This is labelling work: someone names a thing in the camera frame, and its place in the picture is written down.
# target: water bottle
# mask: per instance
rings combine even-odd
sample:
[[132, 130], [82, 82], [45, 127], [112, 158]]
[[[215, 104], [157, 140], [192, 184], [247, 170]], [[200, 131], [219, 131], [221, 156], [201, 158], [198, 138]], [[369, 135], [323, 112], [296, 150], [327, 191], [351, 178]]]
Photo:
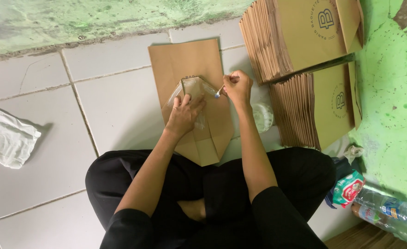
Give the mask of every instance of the water bottle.
[[367, 188], [362, 188], [354, 201], [389, 217], [407, 222], [407, 202]]
[[353, 202], [351, 210], [355, 216], [385, 230], [389, 233], [398, 235], [407, 242], [407, 222], [389, 217], [377, 210]]

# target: person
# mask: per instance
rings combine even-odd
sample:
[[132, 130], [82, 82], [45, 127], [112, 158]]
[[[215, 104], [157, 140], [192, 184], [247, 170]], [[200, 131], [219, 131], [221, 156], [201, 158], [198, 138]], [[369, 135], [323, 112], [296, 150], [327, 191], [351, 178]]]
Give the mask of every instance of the person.
[[101, 249], [327, 248], [308, 226], [335, 182], [331, 158], [308, 148], [266, 153], [252, 80], [223, 76], [239, 115], [242, 158], [200, 167], [173, 154], [203, 96], [176, 97], [153, 150], [110, 151], [91, 165], [88, 197], [106, 230]]

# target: paper bag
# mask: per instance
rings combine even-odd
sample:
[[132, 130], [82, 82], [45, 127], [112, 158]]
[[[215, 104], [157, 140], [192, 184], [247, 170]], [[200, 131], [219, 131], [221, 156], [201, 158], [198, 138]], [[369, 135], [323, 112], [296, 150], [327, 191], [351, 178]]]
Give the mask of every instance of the paper bag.
[[[222, 65], [217, 39], [186, 42], [181, 44], [148, 47], [157, 94], [162, 108], [163, 121], [167, 124], [172, 107], [166, 105], [182, 79], [198, 81], [197, 86], [207, 83], [212, 89], [223, 85]], [[183, 88], [183, 98], [187, 91]], [[196, 127], [178, 143], [175, 151], [200, 166], [218, 163], [234, 134], [233, 123], [226, 96], [214, 98], [206, 93], [206, 107], [202, 111], [204, 128]]]

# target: green wall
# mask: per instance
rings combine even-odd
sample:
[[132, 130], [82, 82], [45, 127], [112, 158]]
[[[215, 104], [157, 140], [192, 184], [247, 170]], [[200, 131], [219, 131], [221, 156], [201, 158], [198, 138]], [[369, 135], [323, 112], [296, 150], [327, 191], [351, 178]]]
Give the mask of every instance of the green wall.
[[361, 0], [366, 45], [357, 53], [361, 127], [350, 139], [365, 148], [365, 176], [407, 197], [407, 0]]
[[0, 0], [0, 54], [241, 16], [252, 0]]

